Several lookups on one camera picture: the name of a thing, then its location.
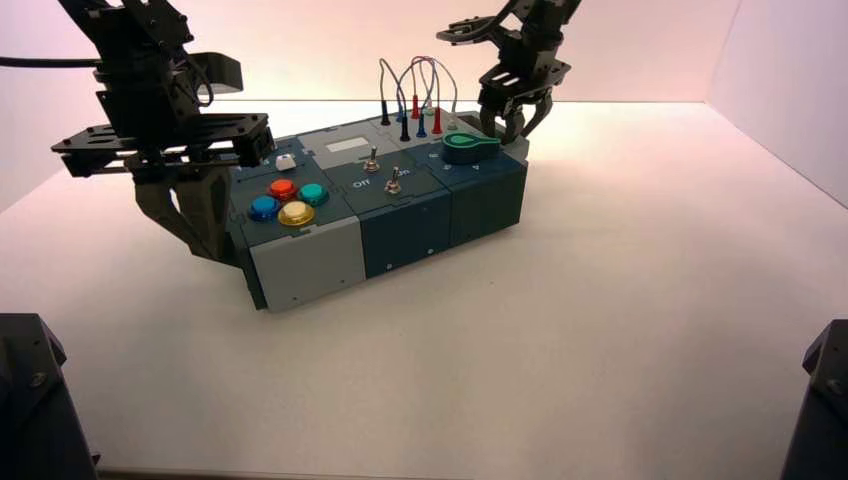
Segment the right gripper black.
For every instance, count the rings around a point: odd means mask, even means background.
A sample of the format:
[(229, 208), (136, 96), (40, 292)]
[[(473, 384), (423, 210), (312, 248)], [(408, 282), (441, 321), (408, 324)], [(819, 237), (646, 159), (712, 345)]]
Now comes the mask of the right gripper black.
[[(500, 136), (497, 120), (504, 119), (505, 144), (519, 136), (527, 138), (553, 107), (551, 88), (559, 86), (570, 70), (571, 66), (558, 60), (551, 50), (502, 50), (499, 62), (479, 79), (482, 132)], [(525, 105), (534, 107), (529, 121), (523, 113)]]

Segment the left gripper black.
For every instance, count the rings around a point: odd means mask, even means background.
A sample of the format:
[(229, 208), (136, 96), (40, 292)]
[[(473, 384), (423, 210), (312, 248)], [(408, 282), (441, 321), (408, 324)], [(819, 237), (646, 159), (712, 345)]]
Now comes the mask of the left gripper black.
[(259, 166), (275, 142), (264, 113), (201, 112), (202, 87), (238, 92), (243, 82), (233, 72), (181, 72), (169, 85), (100, 91), (108, 123), (66, 136), (51, 149), (74, 177), (117, 173), (122, 162), (149, 219), (194, 255), (230, 262), (229, 170)]

